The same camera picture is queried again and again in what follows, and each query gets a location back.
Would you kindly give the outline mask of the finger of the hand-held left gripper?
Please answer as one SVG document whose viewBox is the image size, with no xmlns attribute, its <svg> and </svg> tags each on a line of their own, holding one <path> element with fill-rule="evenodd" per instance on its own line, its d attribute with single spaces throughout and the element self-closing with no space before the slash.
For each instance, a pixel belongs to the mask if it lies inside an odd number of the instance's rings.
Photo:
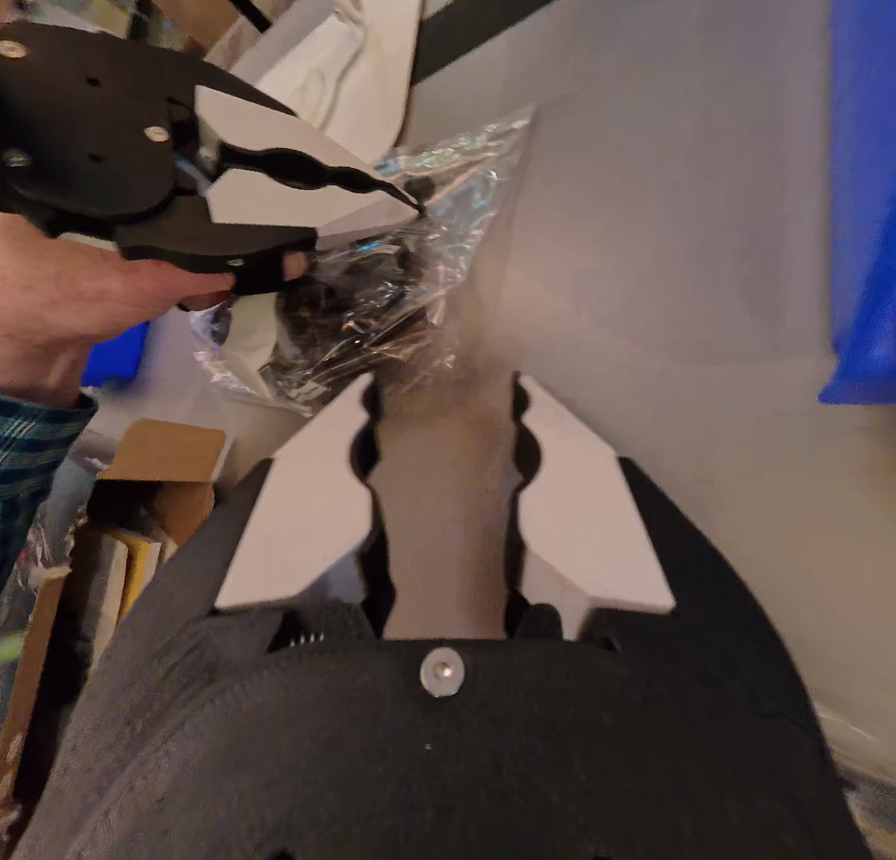
<svg viewBox="0 0 896 860">
<path fill-rule="evenodd" d="M 391 233 L 420 217 L 410 199 L 398 200 L 381 189 L 299 189 L 245 169 L 221 175 L 206 190 L 205 201 L 217 224 L 310 228 L 320 251 Z"/>
<path fill-rule="evenodd" d="M 294 115 L 198 86 L 200 147 L 214 178 L 243 170 L 286 187 L 337 187 L 352 194 L 406 195 L 364 161 Z"/>
</svg>

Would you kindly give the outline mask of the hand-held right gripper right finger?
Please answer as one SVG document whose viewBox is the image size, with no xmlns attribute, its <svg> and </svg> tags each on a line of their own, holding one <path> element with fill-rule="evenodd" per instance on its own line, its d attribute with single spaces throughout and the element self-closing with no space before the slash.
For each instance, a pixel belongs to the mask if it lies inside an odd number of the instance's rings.
<svg viewBox="0 0 896 860">
<path fill-rule="evenodd" d="M 553 608 L 563 639 L 580 638 L 599 610 L 672 614 L 677 601 L 615 449 L 527 374 L 513 376 L 511 421 L 507 637 L 535 606 Z"/>
</svg>

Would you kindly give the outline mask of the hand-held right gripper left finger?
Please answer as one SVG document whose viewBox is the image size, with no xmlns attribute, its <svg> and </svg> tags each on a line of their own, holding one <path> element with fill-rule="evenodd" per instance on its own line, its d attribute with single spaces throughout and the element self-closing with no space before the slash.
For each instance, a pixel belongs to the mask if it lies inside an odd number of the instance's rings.
<svg viewBox="0 0 896 860">
<path fill-rule="evenodd" d="M 382 411 L 375 375 L 360 374 L 274 454 L 216 611 L 334 600 L 358 608 L 375 637 L 384 635 L 396 588 L 370 483 Z"/>
</svg>

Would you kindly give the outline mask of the clear bag of black pieces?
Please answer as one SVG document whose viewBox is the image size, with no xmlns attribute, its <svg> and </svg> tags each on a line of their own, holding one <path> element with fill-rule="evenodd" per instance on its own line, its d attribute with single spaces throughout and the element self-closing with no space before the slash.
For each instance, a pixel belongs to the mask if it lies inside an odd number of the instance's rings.
<svg viewBox="0 0 896 860">
<path fill-rule="evenodd" d="M 193 356 L 219 392 L 313 418 L 358 376 L 388 391 L 454 364 L 455 319 L 477 252 L 507 202 L 530 137 L 527 105 L 452 137 L 403 146 L 375 168 L 424 202 L 416 221 L 312 256 L 276 294 L 188 315 Z"/>
</svg>

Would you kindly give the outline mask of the person's left forearm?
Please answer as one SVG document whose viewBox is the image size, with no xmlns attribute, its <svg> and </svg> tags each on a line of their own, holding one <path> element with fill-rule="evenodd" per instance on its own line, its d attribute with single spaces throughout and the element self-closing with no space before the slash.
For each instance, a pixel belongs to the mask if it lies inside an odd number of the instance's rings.
<svg viewBox="0 0 896 860">
<path fill-rule="evenodd" d="M 97 408 L 83 393 L 71 407 L 1 397 L 1 587 L 11 576 L 59 466 Z"/>
</svg>

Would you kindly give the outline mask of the person's left hand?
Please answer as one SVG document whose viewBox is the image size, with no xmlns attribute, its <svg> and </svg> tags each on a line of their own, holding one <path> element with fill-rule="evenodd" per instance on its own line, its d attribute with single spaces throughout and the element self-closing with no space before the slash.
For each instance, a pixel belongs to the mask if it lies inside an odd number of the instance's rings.
<svg viewBox="0 0 896 860">
<path fill-rule="evenodd" d="M 1 393 L 44 406 L 77 404 L 94 345 L 176 306 L 227 298 L 229 273 L 197 274 L 165 261 L 51 239 L 1 216 Z"/>
</svg>

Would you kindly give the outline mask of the white square tray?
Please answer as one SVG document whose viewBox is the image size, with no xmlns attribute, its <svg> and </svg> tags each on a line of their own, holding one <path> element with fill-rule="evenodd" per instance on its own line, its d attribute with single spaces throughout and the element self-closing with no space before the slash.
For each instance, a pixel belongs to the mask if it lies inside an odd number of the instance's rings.
<svg viewBox="0 0 896 860">
<path fill-rule="evenodd" d="M 364 50 L 320 130 L 373 163 L 395 146 L 405 121 L 424 0 L 362 2 L 367 22 Z M 291 54 L 332 13 L 329 0 L 296 0 L 231 72 L 297 115 L 289 101 L 295 84 Z"/>
</svg>

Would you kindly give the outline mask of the open brown cardboard box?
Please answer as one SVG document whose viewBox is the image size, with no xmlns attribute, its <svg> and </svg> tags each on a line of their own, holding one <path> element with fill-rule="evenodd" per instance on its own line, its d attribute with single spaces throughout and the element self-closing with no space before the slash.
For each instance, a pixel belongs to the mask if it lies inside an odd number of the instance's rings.
<svg viewBox="0 0 896 860">
<path fill-rule="evenodd" d="M 215 502 L 223 431 L 155 419 L 119 440 L 87 431 L 2 586 L 2 817 L 31 801 L 73 704 L 113 636 Z"/>
</svg>

